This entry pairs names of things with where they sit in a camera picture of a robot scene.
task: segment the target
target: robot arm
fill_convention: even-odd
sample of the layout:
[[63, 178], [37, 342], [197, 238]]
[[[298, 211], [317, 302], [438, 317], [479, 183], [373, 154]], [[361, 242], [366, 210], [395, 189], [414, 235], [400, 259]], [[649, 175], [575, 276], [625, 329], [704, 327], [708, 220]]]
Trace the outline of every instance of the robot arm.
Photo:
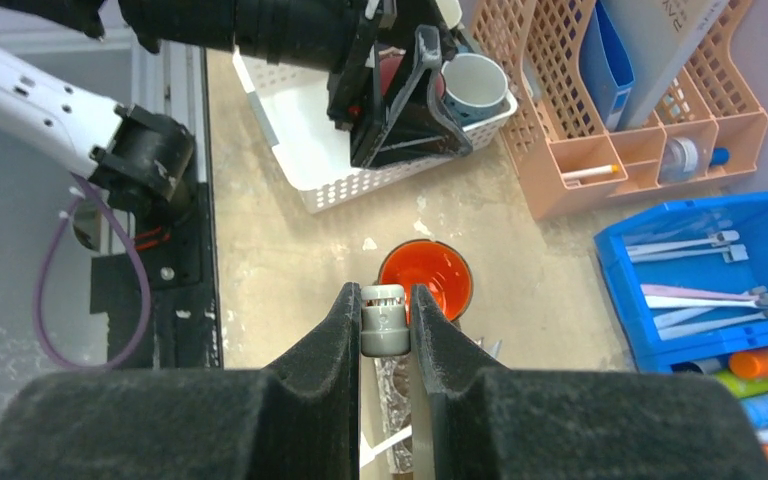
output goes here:
[[[462, 156], [472, 151], [470, 140], [434, 88], [442, 62], [456, 52], [452, 31], [437, 1], [456, 0], [119, 0], [119, 6], [140, 43], [153, 53], [159, 51], [161, 40], [170, 40], [238, 50], [269, 63], [329, 72], [327, 114], [336, 128], [351, 133], [351, 165], [382, 168], [427, 156]], [[47, 18], [96, 39], [104, 35], [98, 15], [103, 3], [104, 0], [0, 0], [2, 7]], [[407, 52], [386, 95], [379, 80], [380, 45]], [[74, 88], [72, 93], [62, 91], [63, 83], [50, 77], [46, 80], [51, 81], [51, 88], [43, 90], [49, 86], [48, 81], [36, 81], [31, 74], [40, 79], [46, 77], [0, 52], [0, 127], [46, 147], [43, 149], [70, 171], [88, 176], [102, 187], [123, 190], [118, 180], [110, 183], [116, 179], [100, 183], [103, 179], [94, 178], [93, 163], [100, 162], [98, 158], [88, 160], [91, 152], [100, 153], [99, 149], [115, 146], [117, 134], [109, 134], [123, 130], [121, 124], [117, 126], [116, 118], [122, 117], [123, 112], [111, 112], [108, 99], [89, 92]], [[23, 86], [23, 78], [38, 87]], [[78, 96], [86, 103], [76, 103]], [[63, 110], [64, 105], [72, 108], [72, 112]], [[76, 120], [85, 111], [93, 115], [100, 112], [104, 118], [89, 117], [89, 125]], [[40, 127], [41, 118], [45, 128]], [[160, 117], [156, 119], [165, 123]], [[50, 139], [53, 134], [56, 142]], [[70, 148], [75, 158], [68, 158]], [[180, 180], [180, 175], [174, 172], [182, 171], [182, 165], [161, 160], [162, 168], [139, 165], [139, 171], [134, 172], [134, 165], [126, 165], [133, 159], [124, 161], [112, 162], [117, 164], [114, 171], [128, 177], [127, 189], [132, 192], [121, 205], [112, 206], [139, 215], [142, 210], [154, 208], [151, 205], [160, 199], [161, 204], [171, 202], [173, 211], [180, 210], [178, 205], [185, 203], [184, 196], [179, 194], [179, 199], [173, 199], [172, 195], [175, 183]], [[146, 177], [152, 177], [147, 186]], [[140, 205], [129, 208], [127, 203], [137, 197], [141, 197]]]
[[118, 104], [69, 85], [0, 49], [0, 129], [34, 145], [66, 170], [91, 177], [95, 148], [109, 149]]
[[0, 49], [0, 129], [110, 191], [111, 207], [168, 225], [189, 211], [182, 182], [194, 148], [165, 115], [55, 78]]

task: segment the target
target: tabletop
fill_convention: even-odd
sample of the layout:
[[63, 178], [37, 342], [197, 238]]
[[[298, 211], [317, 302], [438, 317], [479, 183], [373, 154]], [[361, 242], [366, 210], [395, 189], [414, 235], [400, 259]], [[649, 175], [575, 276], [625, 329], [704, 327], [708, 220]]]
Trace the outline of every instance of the tabletop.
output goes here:
[[[210, 52], [208, 85], [226, 368], [274, 360], [324, 318], [345, 282], [373, 283], [387, 253], [415, 238], [443, 241], [466, 259], [474, 296], [461, 326], [472, 338], [501, 339], [508, 367], [630, 368], [592, 237], [651, 203], [536, 223], [497, 140], [311, 215], [273, 157], [230, 55]], [[384, 434], [369, 359], [361, 377], [362, 427], [374, 444]], [[363, 476], [384, 478], [386, 462], [376, 465]]]

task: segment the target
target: book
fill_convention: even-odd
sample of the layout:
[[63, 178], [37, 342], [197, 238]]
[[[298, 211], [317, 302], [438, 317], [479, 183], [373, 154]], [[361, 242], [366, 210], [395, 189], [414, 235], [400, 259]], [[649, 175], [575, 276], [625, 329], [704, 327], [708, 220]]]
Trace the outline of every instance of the book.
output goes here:
[[618, 130], [642, 126], [728, 0], [601, 0], [626, 48], [634, 88]]
[[617, 129], [634, 86], [634, 72], [601, 0], [596, 1], [579, 57], [581, 80], [609, 132]]

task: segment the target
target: orange bowl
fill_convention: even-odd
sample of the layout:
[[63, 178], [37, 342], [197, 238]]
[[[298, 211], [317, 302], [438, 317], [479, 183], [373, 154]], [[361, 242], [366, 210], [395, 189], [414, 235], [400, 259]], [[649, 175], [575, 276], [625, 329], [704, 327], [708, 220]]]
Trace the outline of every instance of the orange bowl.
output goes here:
[[457, 320], [472, 300], [472, 272], [466, 260], [452, 247], [431, 240], [411, 240], [394, 248], [378, 272], [379, 285], [405, 287], [408, 321], [410, 290], [428, 287], [449, 321]]

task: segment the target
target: gray mug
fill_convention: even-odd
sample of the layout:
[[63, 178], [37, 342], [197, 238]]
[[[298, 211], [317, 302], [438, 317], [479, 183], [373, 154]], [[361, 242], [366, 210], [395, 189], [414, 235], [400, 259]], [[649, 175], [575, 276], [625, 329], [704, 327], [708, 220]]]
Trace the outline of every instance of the gray mug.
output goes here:
[[449, 107], [461, 125], [499, 113], [508, 93], [508, 77], [496, 62], [477, 53], [459, 53], [443, 65]]

